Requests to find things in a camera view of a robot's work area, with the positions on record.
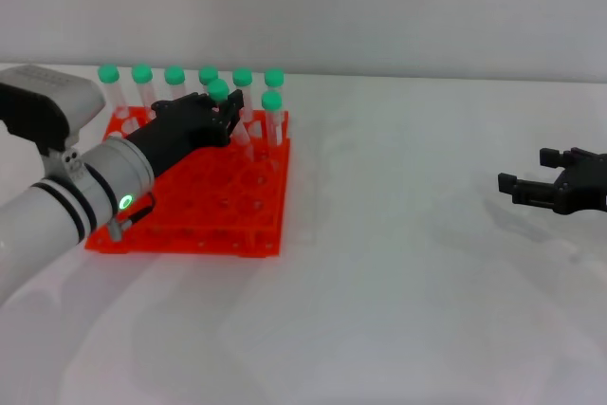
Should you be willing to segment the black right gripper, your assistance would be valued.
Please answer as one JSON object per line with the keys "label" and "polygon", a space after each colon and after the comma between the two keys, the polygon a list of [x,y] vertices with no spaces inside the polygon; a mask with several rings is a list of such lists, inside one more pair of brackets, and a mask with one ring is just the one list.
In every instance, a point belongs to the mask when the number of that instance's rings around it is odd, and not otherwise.
{"label": "black right gripper", "polygon": [[512,203],[553,210],[568,215],[580,211],[606,212],[606,155],[580,148],[566,151],[542,148],[540,165],[563,168],[554,183],[523,180],[516,175],[497,175],[500,193]]}

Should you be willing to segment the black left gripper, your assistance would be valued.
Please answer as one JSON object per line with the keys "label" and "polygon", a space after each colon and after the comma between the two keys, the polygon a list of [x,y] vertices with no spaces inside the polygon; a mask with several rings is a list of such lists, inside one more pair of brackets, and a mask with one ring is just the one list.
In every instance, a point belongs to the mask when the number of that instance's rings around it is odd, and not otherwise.
{"label": "black left gripper", "polygon": [[134,144],[159,177],[192,152],[201,148],[219,148],[245,140],[245,127],[240,119],[244,106],[243,93],[222,90],[213,95],[193,92],[174,100],[152,104],[156,118],[140,127],[126,139]]}

